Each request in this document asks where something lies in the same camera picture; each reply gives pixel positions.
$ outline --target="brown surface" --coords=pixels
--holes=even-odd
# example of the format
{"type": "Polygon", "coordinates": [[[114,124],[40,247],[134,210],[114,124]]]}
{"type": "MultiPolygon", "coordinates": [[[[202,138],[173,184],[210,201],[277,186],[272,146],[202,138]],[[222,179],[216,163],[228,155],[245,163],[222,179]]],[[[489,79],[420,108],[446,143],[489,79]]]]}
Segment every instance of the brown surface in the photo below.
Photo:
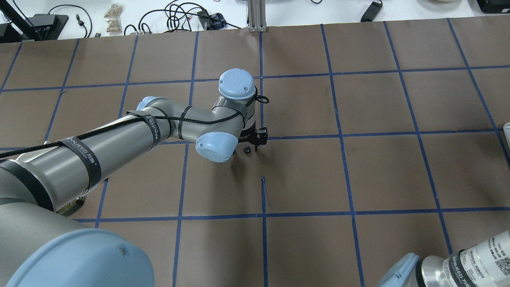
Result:
{"type": "Polygon", "coordinates": [[[388,22],[400,68],[464,67],[446,19],[388,22]]]}
{"type": "Polygon", "coordinates": [[[494,133],[422,138],[441,207],[510,206],[510,173],[494,133]]]}
{"type": "Polygon", "coordinates": [[[324,32],[333,73],[397,69],[382,22],[324,25],[324,32]]]}
{"type": "Polygon", "coordinates": [[[454,18],[451,24],[470,66],[510,64],[510,17],[454,18]]]}
{"type": "Polygon", "coordinates": [[[155,287],[172,286],[177,222],[103,222],[99,227],[119,234],[145,251],[154,268],[155,287]]]}
{"type": "Polygon", "coordinates": [[[356,209],[436,207],[415,135],[347,137],[344,143],[356,209]]]}
{"type": "Polygon", "coordinates": [[[268,218],[267,239],[270,286],[360,286],[349,216],[268,218]]]}
{"type": "Polygon", "coordinates": [[[176,286],[264,285],[262,219],[186,220],[176,286]]]}
{"type": "Polygon", "coordinates": [[[397,73],[334,79],[344,134],[415,130],[397,73]]]}
{"type": "MultiPolygon", "coordinates": [[[[192,104],[208,110],[218,83],[200,79],[231,67],[250,71],[270,98],[255,115],[270,139],[248,155],[249,144],[239,144],[223,164],[201,158],[192,143],[187,156],[180,140],[161,145],[112,175],[102,204],[100,185],[72,218],[93,227],[100,213],[100,228],[147,252],[158,287],[174,284],[176,238],[178,287],[264,286],[264,234],[269,287],[360,286],[357,251],[373,287],[409,252],[447,256],[432,179],[453,250],[468,248],[510,219],[494,211],[510,206],[510,171],[475,88],[498,127],[510,122],[508,68],[488,67],[509,63],[509,19],[452,20],[469,64],[487,66],[473,69],[476,85],[447,20],[387,23],[402,69],[445,69],[402,74],[419,137],[399,73],[379,72],[396,69],[381,22],[323,26],[331,69],[342,73],[331,76],[320,26],[263,33],[261,79],[260,35],[246,29],[198,33],[195,75],[195,33],[139,36],[127,89],[136,36],[80,39],[66,85],[100,86],[64,89],[51,140],[116,119],[124,91],[123,112],[148,95],[186,104],[190,91],[192,104]]],[[[75,43],[23,43],[6,89],[28,89],[0,88],[0,151],[44,141],[75,43]]],[[[0,81],[17,47],[0,45],[0,81]]]]}
{"type": "Polygon", "coordinates": [[[139,37],[130,82],[190,79],[195,35],[165,33],[139,37]]]}
{"type": "Polygon", "coordinates": [[[510,68],[473,70],[473,75],[491,111],[496,127],[502,129],[506,123],[510,122],[508,116],[510,101],[501,100],[510,97],[510,90],[507,85],[510,79],[510,68]]]}
{"type": "Polygon", "coordinates": [[[421,258],[448,256],[436,213],[356,216],[356,225],[367,287],[376,286],[393,264],[410,252],[421,258]]]}
{"type": "Polygon", "coordinates": [[[24,42],[5,89],[60,87],[76,40],[24,42]]]}
{"type": "Polygon", "coordinates": [[[467,71],[404,74],[421,131],[492,128],[467,71]]]}

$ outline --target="metal post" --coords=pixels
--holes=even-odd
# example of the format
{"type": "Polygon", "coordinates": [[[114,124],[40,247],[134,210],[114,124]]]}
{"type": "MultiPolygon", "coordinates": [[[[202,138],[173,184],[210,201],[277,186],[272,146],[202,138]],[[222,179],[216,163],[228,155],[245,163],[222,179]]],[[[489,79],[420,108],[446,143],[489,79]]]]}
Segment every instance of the metal post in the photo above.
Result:
{"type": "Polygon", "coordinates": [[[248,0],[248,23],[250,32],[266,32],[266,0],[248,0]]]}
{"type": "Polygon", "coordinates": [[[0,10],[30,39],[41,41],[41,36],[37,34],[34,27],[30,26],[25,19],[23,19],[12,6],[7,3],[7,0],[0,0],[0,10]]]}

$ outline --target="cable connector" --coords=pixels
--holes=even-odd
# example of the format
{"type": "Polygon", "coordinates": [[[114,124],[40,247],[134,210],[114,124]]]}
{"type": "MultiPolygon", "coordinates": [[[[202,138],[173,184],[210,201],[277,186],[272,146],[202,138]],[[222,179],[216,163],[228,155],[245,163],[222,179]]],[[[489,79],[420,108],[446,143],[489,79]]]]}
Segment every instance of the cable connector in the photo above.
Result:
{"type": "Polygon", "coordinates": [[[85,23],[80,20],[80,15],[76,14],[76,20],[78,21],[78,25],[83,26],[85,23]]]}

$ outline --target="black pole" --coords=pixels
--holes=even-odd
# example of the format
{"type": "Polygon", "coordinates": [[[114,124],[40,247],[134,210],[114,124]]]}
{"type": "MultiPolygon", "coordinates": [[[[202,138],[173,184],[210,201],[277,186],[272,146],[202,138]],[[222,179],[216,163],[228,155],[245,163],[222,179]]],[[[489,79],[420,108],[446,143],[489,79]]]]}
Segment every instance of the black pole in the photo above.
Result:
{"type": "Polygon", "coordinates": [[[37,34],[35,28],[30,26],[25,19],[23,19],[12,6],[7,3],[7,0],[0,0],[0,10],[30,39],[41,41],[41,36],[37,34]]]}

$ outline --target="blue tape grid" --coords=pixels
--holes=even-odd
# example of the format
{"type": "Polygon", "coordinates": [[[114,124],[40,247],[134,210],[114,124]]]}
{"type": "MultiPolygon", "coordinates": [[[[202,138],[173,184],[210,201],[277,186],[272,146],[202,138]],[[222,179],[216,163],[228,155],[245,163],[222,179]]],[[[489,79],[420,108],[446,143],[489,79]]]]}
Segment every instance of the blue tape grid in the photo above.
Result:
{"type": "MultiPolygon", "coordinates": [[[[428,160],[426,157],[425,149],[423,146],[423,142],[421,140],[422,134],[448,134],[448,133],[483,133],[483,132],[494,132],[496,133],[498,137],[498,141],[503,149],[503,152],[505,154],[505,157],[507,158],[508,163],[510,164],[510,157],[506,151],[505,145],[503,143],[503,139],[501,138],[499,132],[502,129],[498,129],[494,119],[489,111],[489,108],[483,98],[483,95],[476,83],[476,80],[473,76],[472,70],[477,69],[499,69],[499,68],[510,68],[510,65],[496,65],[496,66],[476,66],[471,67],[467,61],[467,58],[464,54],[464,51],[461,47],[461,44],[457,38],[457,35],[455,33],[455,30],[453,28],[453,25],[451,23],[450,19],[447,19],[449,27],[451,29],[452,35],[455,39],[455,42],[458,46],[458,49],[462,55],[462,58],[464,60],[466,67],[459,67],[459,68],[434,68],[434,69],[401,69],[398,63],[398,58],[395,52],[395,49],[393,47],[393,42],[391,40],[391,35],[388,29],[388,26],[386,22],[384,23],[385,31],[387,33],[387,37],[390,43],[390,47],[394,56],[394,60],[397,66],[396,70],[379,70],[379,71],[353,71],[353,72],[345,72],[345,73],[333,73],[331,68],[331,62],[329,58],[329,51],[327,47],[327,40],[326,35],[324,31],[324,26],[321,25],[321,32],[324,40],[324,48],[326,52],[326,58],[328,62],[328,73],[323,74],[302,74],[302,75],[280,75],[280,76],[263,76],[263,34],[259,34],[259,45],[260,45],[260,75],[258,77],[254,77],[254,79],[260,80],[260,94],[263,94],[263,80],[264,79],[276,79],[276,78],[299,78],[299,77],[320,77],[320,76],[329,76],[330,82],[331,82],[331,91],[333,94],[333,102],[334,102],[334,109],[335,109],[335,115],[337,120],[337,127],[339,130],[338,134],[329,134],[329,135],[311,135],[311,136],[286,136],[286,137],[270,137],[269,140],[285,140],[285,139],[306,139],[306,138],[335,138],[338,137],[340,140],[340,147],[342,151],[342,159],[344,164],[344,171],[345,171],[345,177],[346,177],[346,184],[347,184],[347,190],[348,190],[348,197],[349,197],[349,211],[331,211],[331,212],[296,212],[296,213],[266,213],[266,191],[265,191],[265,180],[262,179],[262,213],[251,213],[251,214],[231,214],[231,215],[222,215],[222,216],[183,216],[183,204],[184,204],[184,189],[185,189],[185,183],[186,183],[186,169],[187,169],[187,159],[188,159],[188,151],[189,151],[189,143],[185,141],[173,141],[173,142],[163,142],[163,145],[180,145],[185,144],[185,155],[184,155],[184,166],[183,166],[183,177],[182,177],[182,183],[181,183],[181,197],[180,197],[180,204],[179,204],[179,214],[178,216],[174,217],[146,217],[146,218],[101,218],[101,212],[104,204],[104,198],[106,195],[107,187],[108,187],[108,180],[104,182],[103,191],[101,194],[101,200],[99,204],[99,208],[97,211],[97,216],[94,219],[78,219],[79,222],[94,222],[95,227],[97,228],[100,224],[100,222],[135,222],[135,221],[177,221],[177,232],[176,232],[176,243],[175,243],[175,258],[174,258],[174,267],[173,267],[173,286],[176,284],[176,275],[177,275],[177,264],[179,259],[179,243],[180,243],[180,234],[181,234],[181,223],[183,220],[221,220],[221,219],[241,219],[241,218],[262,218],[263,219],[263,253],[264,253],[264,287],[267,287],[269,285],[268,282],[268,262],[267,262],[267,227],[266,227],[266,219],[272,218],[272,217],[310,217],[310,216],[350,216],[352,217],[352,228],[353,228],[353,236],[354,236],[354,242],[355,242],[355,248],[356,248],[356,257],[358,260],[358,270],[360,275],[360,283],[361,286],[364,287],[364,279],[363,279],[363,268],[362,268],[362,262],[361,262],[361,252],[360,247],[358,243],[358,235],[356,230],[356,222],[355,222],[355,216],[357,215],[371,215],[371,214],[415,214],[415,213],[437,213],[440,216],[441,225],[443,228],[445,241],[447,243],[448,251],[449,253],[452,253],[451,245],[448,238],[448,232],[446,230],[446,225],[443,218],[443,213],[448,212],[480,212],[480,211],[510,211],[510,207],[508,206],[500,206],[500,207],[480,207],[480,208],[441,208],[439,199],[437,196],[437,192],[434,186],[434,179],[432,178],[430,167],[428,165],[428,160]],[[473,82],[474,87],[476,88],[476,91],[478,93],[478,96],[480,98],[480,101],[483,104],[483,107],[490,119],[490,122],[492,124],[492,129],[484,129],[484,130],[461,130],[461,131],[426,131],[422,132],[419,130],[419,127],[416,122],[416,118],[413,113],[413,108],[409,99],[409,94],[407,93],[407,89],[405,86],[405,81],[403,79],[403,73],[413,73],[417,71],[448,71],[448,70],[467,70],[471,80],[473,82]],[[410,113],[413,119],[413,124],[415,126],[415,131],[409,131],[409,132],[391,132],[391,133],[358,133],[358,134],[343,134],[341,130],[340,125],[340,117],[338,114],[338,108],[336,103],[336,95],[335,95],[335,86],[333,82],[333,76],[340,76],[340,75],[360,75],[360,74],[386,74],[386,73],[398,73],[401,79],[402,88],[404,90],[404,94],[406,96],[406,100],[410,109],[410,113]],[[344,137],[352,137],[352,136],[392,136],[392,135],[416,135],[420,144],[420,149],[422,152],[423,160],[427,169],[427,174],[429,176],[429,181],[432,188],[432,193],[434,195],[435,201],[436,201],[436,209],[412,209],[412,210],[363,210],[363,211],[356,211],[354,209],[354,203],[352,200],[352,193],[350,190],[350,181],[349,181],[349,175],[348,175],[348,168],[347,168],[347,162],[345,158],[345,150],[343,145],[343,138],[344,137]]],[[[108,86],[124,86],[124,92],[122,95],[122,100],[119,108],[119,116],[121,116],[122,110],[123,110],[123,103],[125,100],[125,95],[128,86],[130,85],[152,85],[152,84],[168,84],[168,83],[191,83],[190,87],[190,98],[189,98],[189,104],[193,101],[193,85],[195,82],[207,82],[207,81],[217,81],[218,79],[195,79],[195,68],[196,68],[196,56],[197,56],[197,48],[198,48],[198,36],[199,33],[196,34],[195,39],[195,47],[194,47],[194,55],[193,55],[193,69],[192,69],[192,78],[191,80],[179,80],[179,81],[159,81],[159,82],[139,82],[139,83],[131,83],[129,81],[131,70],[133,66],[133,61],[136,53],[136,46],[138,42],[138,36],[135,38],[135,43],[133,47],[133,53],[131,57],[130,67],[127,74],[126,82],[125,83],[117,83],[117,84],[101,84],[101,85],[82,85],[82,86],[66,86],[66,82],[69,76],[69,73],[72,68],[72,64],[74,62],[74,58],[76,56],[80,40],[78,39],[76,41],[76,46],[74,48],[71,61],[64,79],[64,82],[62,86],[60,87],[44,87],[44,88],[20,88],[20,89],[5,89],[7,80],[9,78],[9,75],[11,74],[11,71],[14,67],[14,64],[16,62],[16,59],[20,53],[20,50],[22,48],[22,43],[20,43],[16,54],[13,58],[12,64],[9,67],[9,70],[6,74],[6,77],[0,87],[0,94],[3,91],[29,91],[29,90],[52,90],[52,89],[59,89],[60,94],[57,100],[57,103],[55,105],[55,109],[52,115],[52,120],[49,124],[47,133],[46,133],[46,140],[49,137],[49,133],[51,130],[51,127],[53,125],[56,112],[59,107],[59,103],[62,97],[62,93],[66,89],[74,89],[74,88],[93,88],[93,87],[108,87],[108,86]]],[[[264,110],[263,106],[261,105],[261,126],[263,126],[264,122],[264,110]]],[[[0,148],[1,150],[13,150],[13,149],[21,149],[22,147],[16,147],[16,148],[0,148]]]]}

